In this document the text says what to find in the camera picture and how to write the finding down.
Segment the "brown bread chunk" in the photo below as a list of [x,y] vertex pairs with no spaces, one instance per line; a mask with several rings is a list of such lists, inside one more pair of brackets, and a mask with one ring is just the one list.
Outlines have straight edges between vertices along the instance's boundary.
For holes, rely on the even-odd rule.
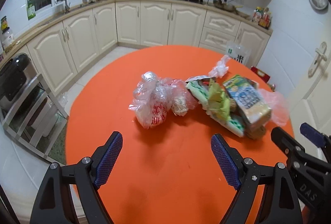
[[254,128],[245,127],[245,135],[252,139],[261,139],[266,134],[266,128],[264,125],[255,126]]

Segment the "large pink plastic bag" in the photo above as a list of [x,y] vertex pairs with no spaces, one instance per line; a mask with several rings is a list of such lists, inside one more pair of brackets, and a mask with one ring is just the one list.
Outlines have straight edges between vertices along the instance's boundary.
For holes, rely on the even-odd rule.
[[269,92],[264,89],[258,89],[258,92],[272,109],[270,120],[278,126],[285,126],[289,121],[289,110],[284,96],[279,92]]

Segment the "green snack wrapper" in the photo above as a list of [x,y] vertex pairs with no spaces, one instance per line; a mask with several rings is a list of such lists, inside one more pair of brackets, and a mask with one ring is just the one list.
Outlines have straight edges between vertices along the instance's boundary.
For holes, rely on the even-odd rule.
[[213,79],[209,81],[207,107],[218,120],[228,121],[231,112],[231,101],[225,90]]

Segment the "clear bag with red print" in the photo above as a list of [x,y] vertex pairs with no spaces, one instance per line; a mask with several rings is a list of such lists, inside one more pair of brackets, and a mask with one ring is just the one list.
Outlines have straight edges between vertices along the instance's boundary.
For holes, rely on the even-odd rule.
[[186,88],[181,79],[160,78],[148,71],[133,91],[133,100],[129,110],[135,112],[140,125],[150,129],[165,122],[172,111],[176,116],[185,116],[198,102]]

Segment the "green checkered plastic package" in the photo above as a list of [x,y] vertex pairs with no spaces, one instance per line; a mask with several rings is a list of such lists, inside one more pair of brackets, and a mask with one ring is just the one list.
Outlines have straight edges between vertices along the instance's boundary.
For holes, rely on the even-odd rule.
[[240,138],[245,136],[243,120],[232,115],[237,108],[235,101],[231,101],[215,77],[192,77],[186,80],[186,88],[214,121]]

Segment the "white twisted plastic wrap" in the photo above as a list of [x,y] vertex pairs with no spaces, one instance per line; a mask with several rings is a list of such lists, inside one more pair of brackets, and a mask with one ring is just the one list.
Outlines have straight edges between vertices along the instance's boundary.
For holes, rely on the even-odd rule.
[[229,67],[227,66],[227,62],[231,58],[228,55],[224,55],[216,64],[216,66],[211,69],[209,72],[210,77],[216,77],[216,78],[223,78],[229,70]]

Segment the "cream lower kitchen cabinets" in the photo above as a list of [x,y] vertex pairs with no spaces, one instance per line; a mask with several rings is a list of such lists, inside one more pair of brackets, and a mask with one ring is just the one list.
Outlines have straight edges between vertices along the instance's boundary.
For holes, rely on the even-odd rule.
[[225,52],[233,41],[255,66],[272,35],[243,17],[178,0],[107,0],[54,17],[16,40],[4,61],[26,52],[54,94],[116,46],[188,45]]

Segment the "white door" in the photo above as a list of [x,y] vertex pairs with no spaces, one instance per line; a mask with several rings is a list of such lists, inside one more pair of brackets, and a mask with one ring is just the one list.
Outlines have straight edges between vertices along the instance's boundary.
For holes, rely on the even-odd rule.
[[330,135],[330,55],[321,61],[312,78],[304,76],[288,97],[290,120],[295,139],[306,153],[326,160],[322,150],[300,133],[300,126],[308,123],[319,132]]

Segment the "orange round tablecloth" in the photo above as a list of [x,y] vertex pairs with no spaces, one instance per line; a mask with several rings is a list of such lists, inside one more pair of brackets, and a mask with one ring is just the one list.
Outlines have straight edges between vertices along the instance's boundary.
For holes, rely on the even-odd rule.
[[91,156],[114,131],[123,136],[120,155],[99,190],[115,223],[219,223],[235,190],[211,151],[216,133],[258,164],[286,160],[270,135],[239,138],[201,107],[183,117],[169,113],[164,123],[151,129],[143,128],[129,110],[143,73],[184,80],[209,73],[220,58],[211,50],[189,46],[118,47],[89,67],[68,91],[67,163]]

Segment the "metal shelf rack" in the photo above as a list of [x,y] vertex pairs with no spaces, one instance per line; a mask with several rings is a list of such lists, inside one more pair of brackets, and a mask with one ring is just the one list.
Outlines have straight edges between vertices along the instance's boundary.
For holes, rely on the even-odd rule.
[[49,163],[56,160],[50,152],[65,129],[69,116],[37,74],[24,86],[9,111],[1,111],[3,130],[27,151]]

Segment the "white rice bag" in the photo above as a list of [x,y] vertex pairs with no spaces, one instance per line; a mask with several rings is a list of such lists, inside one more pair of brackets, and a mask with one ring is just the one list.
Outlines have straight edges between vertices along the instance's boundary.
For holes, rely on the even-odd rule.
[[228,41],[226,45],[225,53],[231,59],[243,65],[247,65],[251,55],[251,49],[236,44],[235,42]]

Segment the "condiment bottles group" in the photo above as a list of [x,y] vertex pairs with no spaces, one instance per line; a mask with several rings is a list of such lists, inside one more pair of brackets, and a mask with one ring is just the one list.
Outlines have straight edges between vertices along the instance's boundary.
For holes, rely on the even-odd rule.
[[253,12],[251,21],[262,28],[269,29],[272,21],[272,13],[268,7],[261,8],[258,6]]

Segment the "black frying pan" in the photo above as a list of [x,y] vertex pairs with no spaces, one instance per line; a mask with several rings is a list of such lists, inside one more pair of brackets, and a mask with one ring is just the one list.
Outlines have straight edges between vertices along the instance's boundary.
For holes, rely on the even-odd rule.
[[237,9],[242,8],[242,5],[233,5],[226,0],[213,0],[213,5],[221,10],[227,11],[227,12],[236,12]]

